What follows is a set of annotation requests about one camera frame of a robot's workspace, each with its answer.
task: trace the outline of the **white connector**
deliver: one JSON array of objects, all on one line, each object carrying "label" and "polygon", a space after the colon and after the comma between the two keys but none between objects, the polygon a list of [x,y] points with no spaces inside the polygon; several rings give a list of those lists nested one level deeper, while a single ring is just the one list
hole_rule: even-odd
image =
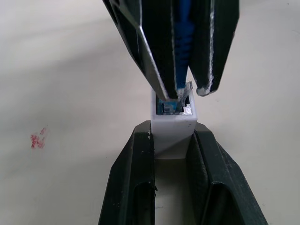
[{"label": "white connector", "polygon": [[156,94],[151,92],[151,132],[155,158],[181,159],[186,157],[188,145],[197,123],[193,91],[189,93],[191,115],[157,115]]}]

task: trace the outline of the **red spot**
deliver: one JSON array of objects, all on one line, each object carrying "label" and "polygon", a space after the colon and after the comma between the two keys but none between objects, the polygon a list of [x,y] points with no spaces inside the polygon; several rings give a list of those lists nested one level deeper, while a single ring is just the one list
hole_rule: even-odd
[{"label": "red spot", "polygon": [[41,130],[41,135],[44,135],[44,133],[45,133],[45,131],[46,131],[46,128],[44,127],[42,130]]},{"label": "red spot", "polygon": [[37,134],[33,134],[30,136],[31,142],[32,142],[32,145],[31,145],[32,149],[35,149],[36,147],[38,147],[39,149],[42,149],[45,146],[45,138],[46,138],[45,132],[46,132],[46,128],[43,128],[40,132],[41,137],[38,136]]}]

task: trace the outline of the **white table surface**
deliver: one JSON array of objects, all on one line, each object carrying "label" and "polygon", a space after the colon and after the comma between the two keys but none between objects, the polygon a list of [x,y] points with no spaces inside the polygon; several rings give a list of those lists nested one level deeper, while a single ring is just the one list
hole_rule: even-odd
[{"label": "white table surface", "polygon": [[[221,86],[195,100],[270,225],[300,224],[299,84],[300,1],[243,0]],[[150,118],[101,0],[0,1],[0,118],[0,224],[98,224],[110,167]]]}]

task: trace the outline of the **red stain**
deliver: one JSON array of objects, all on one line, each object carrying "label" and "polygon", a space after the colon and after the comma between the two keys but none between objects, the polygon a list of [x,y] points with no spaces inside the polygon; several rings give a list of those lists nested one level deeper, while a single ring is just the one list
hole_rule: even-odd
[{"label": "red stain", "polygon": [[46,128],[44,127],[42,130],[41,130],[41,135],[44,135],[44,133],[45,133],[45,131],[46,131]]},{"label": "red stain", "polygon": [[46,135],[45,132],[46,132],[46,128],[43,128],[40,132],[41,137],[39,137],[37,134],[33,134],[30,136],[32,142],[31,145],[32,149],[35,149],[36,147],[42,149],[45,146],[46,136],[43,137],[43,135]]}]

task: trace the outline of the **blue cable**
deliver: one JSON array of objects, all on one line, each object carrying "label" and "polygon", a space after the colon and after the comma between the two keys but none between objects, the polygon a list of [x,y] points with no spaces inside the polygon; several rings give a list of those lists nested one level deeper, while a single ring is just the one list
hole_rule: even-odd
[{"label": "blue cable", "polygon": [[177,89],[186,85],[188,63],[193,42],[195,25],[189,18],[191,0],[179,0],[178,16],[175,21],[175,65]]}]

